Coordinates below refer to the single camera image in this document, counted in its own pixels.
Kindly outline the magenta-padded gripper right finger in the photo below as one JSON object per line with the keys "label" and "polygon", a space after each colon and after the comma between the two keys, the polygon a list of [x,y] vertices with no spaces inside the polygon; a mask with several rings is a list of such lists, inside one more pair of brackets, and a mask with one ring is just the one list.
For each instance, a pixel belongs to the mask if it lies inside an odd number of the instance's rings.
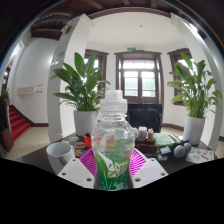
{"label": "magenta-padded gripper right finger", "polygon": [[168,175],[155,158],[147,158],[139,150],[131,154],[129,173],[134,188],[140,188]]}

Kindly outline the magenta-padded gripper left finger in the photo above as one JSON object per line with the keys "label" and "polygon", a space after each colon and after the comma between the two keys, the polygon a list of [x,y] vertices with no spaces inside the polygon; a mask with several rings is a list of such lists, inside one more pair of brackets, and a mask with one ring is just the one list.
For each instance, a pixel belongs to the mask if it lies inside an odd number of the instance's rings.
{"label": "magenta-padded gripper left finger", "polygon": [[92,149],[79,158],[70,160],[58,176],[84,188],[93,189],[97,174],[97,164]]}

